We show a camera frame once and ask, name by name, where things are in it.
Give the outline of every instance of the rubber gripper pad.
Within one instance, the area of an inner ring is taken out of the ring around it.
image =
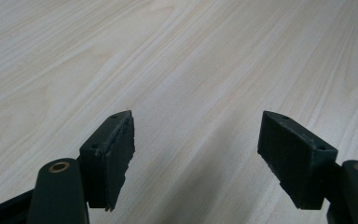
[[[110,116],[83,144],[79,161],[90,208],[115,208],[134,151],[130,111]]]
[[[335,164],[335,148],[294,120],[264,111],[257,152],[297,208],[321,209],[324,171]]]

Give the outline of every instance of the table surface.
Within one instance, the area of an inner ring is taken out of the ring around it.
[[[0,203],[127,109],[136,152],[91,223],[325,223],[257,141],[269,110],[358,160],[358,1],[0,0]]]

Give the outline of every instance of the light wood grain surface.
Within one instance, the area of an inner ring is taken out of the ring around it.
[[[136,152],[91,223],[326,223],[256,144],[271,110],[358,160],[358,0],[0,1],[0,203],[126,109]]]

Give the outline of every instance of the wooden table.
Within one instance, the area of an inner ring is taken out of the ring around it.
[[[358,1],[0,1],[0,203],[126,109],[136,152],[91,223],[325,223],[256,145],[270,110],[358,160]]]

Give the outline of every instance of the wood grain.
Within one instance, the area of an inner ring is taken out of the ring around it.
[[[137,151],[91,223],[326,223],[256,144],[271,110],[358,160],[358,1],[0,0],[0,203],[125,109]]]

